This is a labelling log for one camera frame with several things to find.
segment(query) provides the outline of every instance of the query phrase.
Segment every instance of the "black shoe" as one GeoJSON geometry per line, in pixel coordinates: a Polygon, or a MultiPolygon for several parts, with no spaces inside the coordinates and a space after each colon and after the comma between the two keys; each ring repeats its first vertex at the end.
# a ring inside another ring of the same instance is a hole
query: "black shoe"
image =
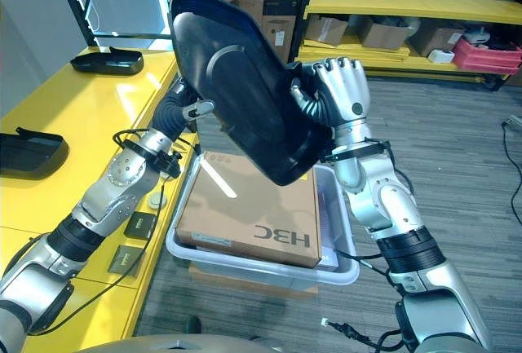
{"type": "Polygon", "coordinates": [[[201,321],[197,316],[191,316],[185,322],[186,334],[201,334],[201,321]]]}

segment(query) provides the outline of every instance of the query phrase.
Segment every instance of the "yellow table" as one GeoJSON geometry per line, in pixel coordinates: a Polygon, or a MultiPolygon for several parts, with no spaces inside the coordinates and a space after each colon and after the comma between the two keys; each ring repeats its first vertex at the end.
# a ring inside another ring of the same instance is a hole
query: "yellow table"
{"type": "MultiPolygon", "coordinates": [[[[69,156],[48,178],[0,179],[0,271],[30,236],[54,229],[102,175],[118,150],[112,135],[123,129],[146,127],[152,119],[153,109],[174,80],[177,65],[173,52],[143,53],[144,69],[129,77],[78,73],[67,64],[2,119],[4,133],[15,133],[21,126],[62,135],[69,145],[69,156]]],[[[192,145],[199,142],[197,134],[183,137],[192,145]]],[[[183,155],[180,165],[184,171],[192,149],[182,143],[176,143],[175,149],[183,155]]],[[[125,278],[54,333],[29,338],[24,352],[69,352],[131,336],[182,181],[183,174],[166,183],[168,203],[137,276],[125,278]]],[[[147,207],[147,196],[137,210],[154,213],[147,207]]],[[[74,294],[59,320],[119,277],[107,272],[119,245],[145,245],[145,240],[124,236],[125,226],[126,222],[104,241],[73,280],[74,294]]]]}

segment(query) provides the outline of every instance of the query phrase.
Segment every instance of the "metal shelving rack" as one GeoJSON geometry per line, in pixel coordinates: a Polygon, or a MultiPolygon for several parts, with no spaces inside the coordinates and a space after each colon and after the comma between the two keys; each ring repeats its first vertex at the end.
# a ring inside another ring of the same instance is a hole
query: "metal shelving rack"
{"type": "Polygon", "coordinates": [[[310,0],[299,0],[297,15],[295,17],[294,35],[292,37],[292,43],[290,46],[289,61],[293,61],[299,53],[299,46],[301,45],[301,38],[305,28],[307,27],[307,21],[304,19],[304,12],[310,0]]]}
{"type": "Polygon", "coordinates": [[[163,33],[129,33],[129,32],[122,32],[122,33],[113,33],[113,32],[105,32],[105,31],[99,31],[94,32],[91,27],[89,26],[89,23],[87,22],[86,16],[89,14],[89,10],[92,6],[91,0],[86,0],[84,4],[82,4],[81,0],[67,0],[69,3],[69,6],[71,7],[71,10],[73,11],[74,18],[76,19],[76,22],[78,24],[78,27],[82,31],[82,35],[85,38],[85,42],[88,46],[98,46],[98,42],[96,41],[96,38],[133,38],[133,39],[172,39],[172,19],[170,17],[170,13],[167,12],[167,19],[168,19],[168,25],[170,34],[163,34],[163,33]]]}

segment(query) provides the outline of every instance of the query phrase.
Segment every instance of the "plastic storage bin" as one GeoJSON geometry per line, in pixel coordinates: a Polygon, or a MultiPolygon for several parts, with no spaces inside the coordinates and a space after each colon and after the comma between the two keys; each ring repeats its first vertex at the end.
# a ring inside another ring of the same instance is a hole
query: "plastic storage bin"
{"type": "Polygon", "coordinates": [[[490,50],[475,47],[466,39],[460,39],[454,48],[453,62],[459,68],[502,74],[514,74],[522,62],[522,50],[490,50]]]}
{"type": "MultiPolygon", "coordinates": [[[[195,179],[197,165],[199,164],[198,159],[200,157],[196,159],[196,164],[192,166],[188,173],[187,185],[180,194],[178,205],[175,208],[172,222],[166,235],[166,248],[171,254],[178,258],[193,261],[203,272],[241,278],[288,289],[305,290],[317,283],[349,285],[356,281],[359,276],[359,264],[351,259],[342,257],[338,257],[339,266],[336,271],[324,271],[264,262],[181,245],[175,237],[175,228],[188,199],[191,182],[195,179]]],[[[347,209],[334,171],[322,165],[315,165],[314,170],[316,172],[317,185],[321,187],[325,194],[325,205],[331,221],[335,248],[355,255],[356,251],[352,241],[352,230],[348,221],[347,209]]]]}

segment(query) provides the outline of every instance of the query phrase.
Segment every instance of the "black joint band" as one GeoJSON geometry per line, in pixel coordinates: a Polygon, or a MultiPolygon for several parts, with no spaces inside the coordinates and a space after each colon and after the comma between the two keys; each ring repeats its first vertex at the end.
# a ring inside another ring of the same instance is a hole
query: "black joint band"
{"type": "Polygon", "coordinates": [[[129,148],[132,152],[137,153],[145,160],[152,160],[155,156],[149,152],[147,149],[142,148],[134,141],[130,141],[129,139],[125,139],[123,141],[123,145],[125,145],[125,148],[129,148]]]}
{"type": "Polygon", "coordinates": [[[20,321],[22,327],[24,328],[24,332],[27,333],[31,324],[33,323],[33,318],[31,318],[31,314],[29,312],[16,304],[15,302],[10,302],[8,300],[0,300],[0,309],[10,312],[12,315],[16,316],[16,319],[20,321]]]}
{"type": "Polygon", "coordinates": [[[440,265],[446,260],[426,227],[377,240],[392,273],[407,273],[440,265]]]}
{"type": "Polygon", "coordinates": [[[335,153],[333,155],[324,156],[321,158],[322,163],[331,163],[334,161],[341,161],[351,159],[353,157],[367,157],[371,155],[378,155],[383,153],[385,147],[382,143],[373,143],[363,148],[353,149],[351,151],[345,151],[341,153],[335,153]]]}
{"type": "Polygon", "coordinates": [[[70,214],[47,237],[56,252],[76,262],[85,262],[100,247],[104,237],[84,227],[70,214]]]}

